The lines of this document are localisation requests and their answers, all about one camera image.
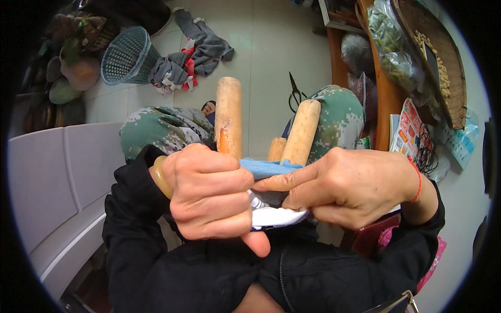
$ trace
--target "green plastic basket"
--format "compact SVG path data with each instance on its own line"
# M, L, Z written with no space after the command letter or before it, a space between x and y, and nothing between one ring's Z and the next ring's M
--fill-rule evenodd
M146 29L140 26L127 28L106 49L101 62L101 77L108 86L148 84L148 75L160 57Z

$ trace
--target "wrist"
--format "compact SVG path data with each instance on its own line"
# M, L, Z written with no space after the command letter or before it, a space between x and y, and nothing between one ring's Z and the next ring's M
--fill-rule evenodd
M402 168L399 175L403 179L403 182L400 184L402 187L403 202L416 201L420 193L423 177L412 161L407 159L403 154L402 156L405 160L402 160Z
M410 225L429 221L438 209L438 196L433 183L422 175L422 190L414 203L402 203L402 213Z

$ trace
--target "hand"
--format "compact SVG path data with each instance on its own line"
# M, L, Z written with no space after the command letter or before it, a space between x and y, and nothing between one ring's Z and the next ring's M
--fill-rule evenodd
M411 201L419 176L397 152L331 149L315 163L258 181L257 191L288 191L284 208L310 208L327 223L359 229Z
M190 144L165 158L162 172L174 194L170 212L188 240L241 237L259 257L270 252L264 232L249 232L251 172L237 158Z

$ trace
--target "red string bracelet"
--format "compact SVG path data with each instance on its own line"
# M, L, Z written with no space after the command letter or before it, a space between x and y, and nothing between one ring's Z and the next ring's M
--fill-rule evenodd
M417 190L417 194L414 197L414 199L412 199L412 201L410 202L410 203L414 203L414 202L416 202L417 197L419 197L419 194L421 193L421 183L422 183L422 181L421 181L421 172L417 168L416 164L414 164L414 162L412 162L412 158L410 156L407 157L407 159L409 160L410 164L412 164L412 166L414 166L414 168L416 169L417 175L419 176L419 189Z

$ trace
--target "person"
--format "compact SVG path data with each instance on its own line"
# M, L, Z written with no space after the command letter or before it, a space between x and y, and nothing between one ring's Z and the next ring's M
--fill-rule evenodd
M435 257L444 207L436 184L402 154L334 148L254 182L231 155L190 144L161 164L170 200L150 173L160 155L152 145L142 149L115 172L106 198L109 300L118 313L364 312L415 293ZM249 232L249 188L288 190L284 207L308 207L318 220L350 229L401 203L401 222L388 246L366 259L317 242L306 221ZM156 222L164 212L185 240L170 252Z

